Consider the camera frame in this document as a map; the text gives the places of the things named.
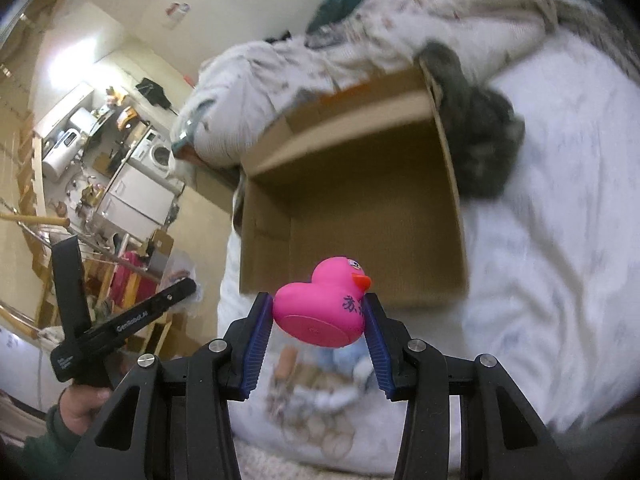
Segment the person's left hand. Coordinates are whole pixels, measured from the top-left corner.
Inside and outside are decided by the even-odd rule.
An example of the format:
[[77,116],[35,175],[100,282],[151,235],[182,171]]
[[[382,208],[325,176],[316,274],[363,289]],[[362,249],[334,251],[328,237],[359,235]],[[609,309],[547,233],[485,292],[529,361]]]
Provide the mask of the person's left hand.
[[65,427],[82,436],[111,395],[110,388],[76,384],[67,387],[58,400],[58,411]]

